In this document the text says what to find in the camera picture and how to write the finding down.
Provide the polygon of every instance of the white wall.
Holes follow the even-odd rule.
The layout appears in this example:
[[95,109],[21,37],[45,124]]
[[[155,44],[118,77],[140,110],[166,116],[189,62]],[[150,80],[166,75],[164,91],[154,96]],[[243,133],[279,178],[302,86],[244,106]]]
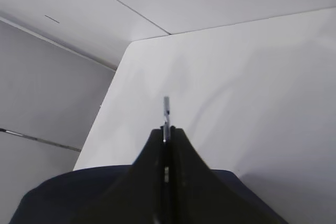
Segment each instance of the white wall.
[[336,9],[133,42],[75,168],[131,164],[164,95],[211,168],[290,223],[334,223]]
[[45,180],[71,171],[78,153],[0,133],[0,223],[9,223],[22,197]]
[[0,22],[0,127],[81,148],[114,72]]

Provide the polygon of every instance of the black fabric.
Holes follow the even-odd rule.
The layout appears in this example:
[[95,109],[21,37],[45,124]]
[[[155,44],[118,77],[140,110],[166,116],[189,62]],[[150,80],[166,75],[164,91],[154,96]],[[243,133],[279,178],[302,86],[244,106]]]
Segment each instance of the black fabric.
[[[83,169],[47,180],[24,196],[9,224],[69,224],[77,211],[98,199],[129,167]],[[282,220],[232,172],[213,172],[246,201]]]

